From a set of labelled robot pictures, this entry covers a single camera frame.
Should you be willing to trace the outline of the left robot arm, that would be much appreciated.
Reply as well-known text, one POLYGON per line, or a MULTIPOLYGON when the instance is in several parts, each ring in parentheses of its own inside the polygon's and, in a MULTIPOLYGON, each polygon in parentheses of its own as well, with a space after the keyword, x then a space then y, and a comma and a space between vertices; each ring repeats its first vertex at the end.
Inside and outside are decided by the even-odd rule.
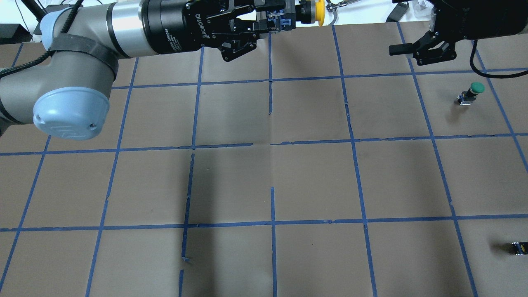
POLYGON ((294 0, 134 0, 74 7, 40 23, 45 54, 1 71, 1 133, 34 124, 61 139, 100 134, 119 60, 219 49, 229 62, 268 33, 315 21, 294 0))

